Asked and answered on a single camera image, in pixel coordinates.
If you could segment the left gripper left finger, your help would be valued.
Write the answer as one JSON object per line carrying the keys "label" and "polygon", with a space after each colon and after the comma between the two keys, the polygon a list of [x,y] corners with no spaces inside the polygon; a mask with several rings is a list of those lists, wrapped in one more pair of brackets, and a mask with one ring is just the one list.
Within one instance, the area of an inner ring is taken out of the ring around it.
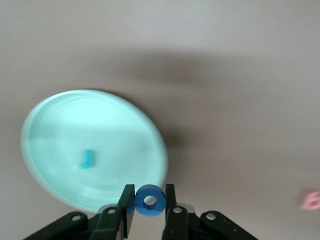
{"label": "left gripper left finger", "polygon": [[116,205],[103,206],[92,217],[71,212],[37,232],[27,240],[124,240],[129,236],[135,213],[135,186],[128,184]]}

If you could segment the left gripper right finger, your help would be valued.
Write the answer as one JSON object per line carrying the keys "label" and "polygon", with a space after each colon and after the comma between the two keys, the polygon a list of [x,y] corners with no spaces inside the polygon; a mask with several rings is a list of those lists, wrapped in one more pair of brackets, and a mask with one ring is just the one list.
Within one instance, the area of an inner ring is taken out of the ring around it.
{"label": "left gripper right finger", "polygon": [[198,217],[179,205],[173,184],[165,187],[166,209],[163,240],[255,240],[256,237],[218,211]]}

